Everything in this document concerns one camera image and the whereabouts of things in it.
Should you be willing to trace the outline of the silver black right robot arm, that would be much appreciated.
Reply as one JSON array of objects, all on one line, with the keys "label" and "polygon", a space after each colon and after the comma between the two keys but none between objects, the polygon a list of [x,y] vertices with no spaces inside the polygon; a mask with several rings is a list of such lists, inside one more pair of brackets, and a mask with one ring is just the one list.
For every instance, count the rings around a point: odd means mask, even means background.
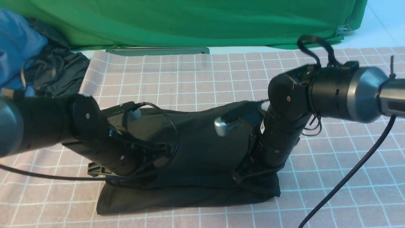
[{"label": "silver black right robot arm", "polygon": [[311,117],[371,123],[380,116],[404,118],[404,79],[349,61],[339,67],[305,65],[275,76],[270,105],[244,120],[257,120],[247,157],[234,170],[237,183],[281,170]]}]

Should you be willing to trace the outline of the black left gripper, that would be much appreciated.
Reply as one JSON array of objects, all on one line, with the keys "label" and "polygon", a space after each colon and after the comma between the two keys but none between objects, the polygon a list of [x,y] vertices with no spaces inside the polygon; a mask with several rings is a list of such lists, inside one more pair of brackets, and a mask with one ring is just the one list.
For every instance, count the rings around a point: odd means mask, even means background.
[{"label": "black left gripper", "polygon": [[71,107],[72,136],[63,145],[91,161],[92,177],[130,176],[168,155],[167,144],[134,137],[123,127],[112,126],[95,101],[75,101]]}]

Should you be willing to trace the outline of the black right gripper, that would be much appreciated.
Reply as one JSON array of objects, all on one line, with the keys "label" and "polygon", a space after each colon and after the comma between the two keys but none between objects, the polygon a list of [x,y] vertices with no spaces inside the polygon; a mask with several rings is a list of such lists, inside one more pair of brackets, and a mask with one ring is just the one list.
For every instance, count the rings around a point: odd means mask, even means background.
[{"label": "black right gripper", "polygon": [[259,109],[262,121],[254,127],[248,153],[233,172],[234,180],[242,183],[281,170],[311,115],[306,105],[269,105],[266,112]]}]

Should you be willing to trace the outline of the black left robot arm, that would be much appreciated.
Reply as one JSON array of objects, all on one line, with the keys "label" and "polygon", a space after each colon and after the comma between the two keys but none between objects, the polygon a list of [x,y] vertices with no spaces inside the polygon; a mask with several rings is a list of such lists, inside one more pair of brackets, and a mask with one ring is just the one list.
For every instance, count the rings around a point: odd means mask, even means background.
[{"label": "black left robot arm", "polygon": [[1,97],[1,157],[63,144],[90,160],[92,177],[128,176],[168,157],[167,144],[134,137],[125,124],[140,117],[143,103],[127,102],[101,110],[84,95]]}]

